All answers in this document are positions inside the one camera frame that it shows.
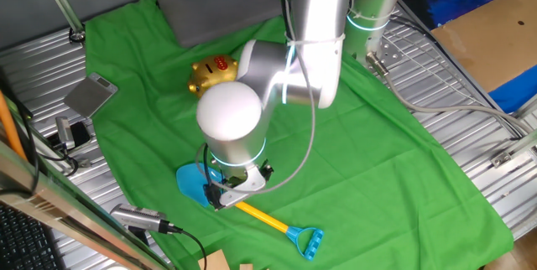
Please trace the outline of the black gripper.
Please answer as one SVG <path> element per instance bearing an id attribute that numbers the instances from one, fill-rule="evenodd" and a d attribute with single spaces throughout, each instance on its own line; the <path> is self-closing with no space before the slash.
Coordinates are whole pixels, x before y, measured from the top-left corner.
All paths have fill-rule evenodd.
<path id="1" fill-rule="evenodd" d="M 266 159 L 262 163 L 261 168 L 259 169 L 259 172 L 265 179 L 269 179 L 272 176 L 274 169 L 269 164 L 269 161 Z M 248 178 L 248 174 L 244 171 L 226 171 L 225 172 L 225 186 L 234 188 L 237 185 L 240 185 L 243 182 L 245 182 L 247 178 Z"/>

